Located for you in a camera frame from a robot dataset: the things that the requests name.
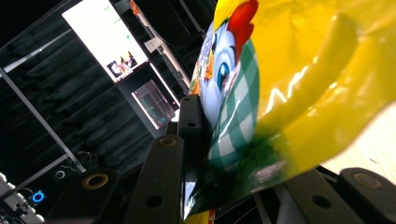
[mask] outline yellow plastic bag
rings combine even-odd
[[[219,0],[197,61],[213,138],[192,212],[314,168],[396,98],[396,1]]]

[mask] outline rooster eye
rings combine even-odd
[[[222,63],[218,73],[218,86],[220,90],[222,90],[224,81],[227,80],[229,75],[230,75],[230,67],[228,66],[227,63]]]

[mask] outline red comb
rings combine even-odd
[[[254,25],[250,21],[256,14],[258,7],[259,3],[257,0],[248,0],[235,9],[229,20],[227,30],[232,32],[235,38],[235,56],[237,61],[242,51],[242,45],[248,41],[253,32]]]

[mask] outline blue light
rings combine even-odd
[[[32,196],[32,200],[34,203],[41,203],[45,198],[45,195],[43,192],[38,191]]]

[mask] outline display screen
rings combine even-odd
[[[175,111],[153,80],[132,92],[132,96],[157,130],[175,117]]]
[[[62,15],[115,83],[148,62],[107,0],[84,0]]]

